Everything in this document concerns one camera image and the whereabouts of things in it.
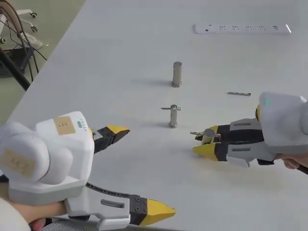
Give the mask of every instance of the metal peg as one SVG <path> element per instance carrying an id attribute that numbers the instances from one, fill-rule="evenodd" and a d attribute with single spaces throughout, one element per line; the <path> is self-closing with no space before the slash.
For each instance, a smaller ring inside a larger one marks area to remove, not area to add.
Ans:
<path id="1" fill-rule="evenodd" d="M 251 93 L 228 92 L 229 95 L 251 96 Z"/>
<path id="2" fill-rule="evenodd" d="M 190 134 L 192 135 L 202 135 L 202 145 L 212 143 L 214 141 L 214 138 L 218 138 L 218 140 L 221 139 L 220 134 L 216 134 L 213 129 L 207 128 L 204 130 L 204 132 L 195 132 L 191 131 Z"/>
<path id="3" fill-rule="evenodd" d="M 175 62 L 173 64 L 172 86 L 174 88 L 179 88 L 180 86 L 182 86 L 182 63 L 181 62 Z"/>
<path id="4" fill-rule="evenodd" d="M 170 110 L 170 123 L 169 123 L 169 127 L 176 128 L 178 126 L 178 123 L 177 123 L 178 111 L 180 111 L 181 108 L 176 106 L 175 104 L 173 104 L 170 107 L 162 107 L 161 109 L 162 110 Z"/>

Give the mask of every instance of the handwritten label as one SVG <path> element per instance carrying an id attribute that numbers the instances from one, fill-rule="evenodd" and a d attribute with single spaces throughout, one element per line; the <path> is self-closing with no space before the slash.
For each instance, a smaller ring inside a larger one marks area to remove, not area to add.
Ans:
<path id="1" fill-rule="evenodd" d="M 76 133 L 73 122 L 69 116 L 57 117 L 53 119 L 53 121 L 60 136 Z"/>
<path id="2" fill-rule="evenodd" d="M 33 175 L 36 161 L 4 148 L 0 164 L 1 166 L 9 168 L 13 172 L 20 173 L 24 177 L 30 178 Z"/>

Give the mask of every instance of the chair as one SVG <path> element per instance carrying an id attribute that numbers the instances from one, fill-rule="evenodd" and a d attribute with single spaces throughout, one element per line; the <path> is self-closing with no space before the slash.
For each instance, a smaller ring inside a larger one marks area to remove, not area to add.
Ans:
<path id="1" fill-rule="evenodd" d="M 29 13 L 32 18 L 37 18 L 38 17 L 38 14 L 35 13 L 35 12 L 32 12 L 32 10 L 30 10 L 30 9 L 28 9 L 28 10 L 17 10 L 17 14 L 18 15 L 23 15 L 23 14 L 26 14 L 26 13 Z M 0 20 L 3 23 L 6 23 L 6 21 L 7 21 L 5 15 L 3 15 L 3 14 L 0 14 Z M 31 28 L 33 33 L 36 33 L 38 31 L 38 28 L 36 26 L 34 26 L 31 22 L 29 22 L 27 20 L 24 20 L 22 18 L 20 20 L 22 22 L 24 22 L 24 23 L 29 24 L 29 26 L 30 26 L 30 28 Z M 3 23 L 0 23 L 0 43 L 2 43 L 2 44 L 6 43 L 6 39 L 1 37 L 2 31 L 3 31 L 3 28 L 4 28 L 4 24 Z"/>

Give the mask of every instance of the electrical outlet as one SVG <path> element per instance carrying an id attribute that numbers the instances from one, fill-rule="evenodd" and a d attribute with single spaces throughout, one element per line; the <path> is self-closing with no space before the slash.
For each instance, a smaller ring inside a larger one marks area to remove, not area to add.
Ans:
<path id="1" fill-rule="evenodd" d="M 242 25 L 242 24 L 205 24 L 198 23 L 194 26 L 196 34 L 291 34 L 287 24 L 284 25 Z"/>

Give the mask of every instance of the floor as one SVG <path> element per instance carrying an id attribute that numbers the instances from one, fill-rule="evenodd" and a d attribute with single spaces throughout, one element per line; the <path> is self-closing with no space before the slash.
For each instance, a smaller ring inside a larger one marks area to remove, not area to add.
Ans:
<path id="1" fill-rule="evenodd" d="M 44 43 L 40 52 L 48 58 L 69 28 L 85 0 L 10 0 L 10 2 L 17 10 L 31 9 L 38 14 L 37 19 L 32 19 L 29 14 L 23 15 L 21 18 L 30 21 L 38 28 L 38 32 L 33 34 L 29 26 L 25 24 L 25 30 Z M 3 49 L 10 49 L 15 46 L 10 41 L 7 28 L 5 28 L 1 36 L 7 39 L 6 44 L 1 44 Z M 44 66 L 45 60 L 39 54 L 36 54 L 36 59 L 39 69 L 41 69 Z M 33 64 L 32 69 L 35 76 L 36 71 Z M 28 70 L 26 70 L 25 76 L 28 80 L 31 80 Z M 0 78 L 0 124 L 6 122 L 23 94 L 24 90 L 14 78 Z"/>

